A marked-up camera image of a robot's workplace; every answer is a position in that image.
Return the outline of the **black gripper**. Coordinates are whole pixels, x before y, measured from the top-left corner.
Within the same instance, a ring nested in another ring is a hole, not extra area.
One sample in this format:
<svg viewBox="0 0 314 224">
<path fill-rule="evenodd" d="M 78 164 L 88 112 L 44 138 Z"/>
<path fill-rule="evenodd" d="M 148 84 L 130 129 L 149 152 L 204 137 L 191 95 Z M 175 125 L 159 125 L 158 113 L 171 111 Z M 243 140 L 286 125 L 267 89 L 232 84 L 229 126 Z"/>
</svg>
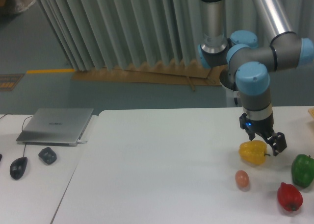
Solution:
<svg viewBox="0 0 314 224">
<path fill-rule="evenodd" d="M 273 125 L 273 113 L 263 120 L 252 120 L 247 117 L 247 113 L 243 113 L 239 117 L 240 128 L 245 130 L 248 134 L 249 140 L 255 139 L 256 134 L 267 140 L 267 143 L 271 146 L 273 155 L 277 156 L 287 148 L 285 135 L 281 132 L 274 133 Z"/>
</svg>

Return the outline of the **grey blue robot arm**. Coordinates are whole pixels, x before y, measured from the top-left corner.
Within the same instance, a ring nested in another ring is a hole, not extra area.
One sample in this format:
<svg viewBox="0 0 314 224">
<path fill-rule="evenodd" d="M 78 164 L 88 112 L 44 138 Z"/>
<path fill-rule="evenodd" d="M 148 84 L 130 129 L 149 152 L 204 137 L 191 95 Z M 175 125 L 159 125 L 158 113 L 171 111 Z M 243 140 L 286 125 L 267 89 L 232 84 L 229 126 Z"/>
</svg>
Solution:
<svg viewBox="0 0 314 224">
<path fill-rule="evenodd" d="M 200 0 L 204 41 L 198 46 L 206 68 L 227 64 L 221 84 L 240 102 L 243 114 L 240 128 L 250 140 L 260 136 L 278 155 L 287 147 L 283 133 L 273 129 L 270 72 L 298 68 L 314 61 L 311 39 L 294 32 L 280 0 L 252 0 L 270 44 L 259 47 L 248 38 L 225 36 L 225 0 Z"/>
</svg>

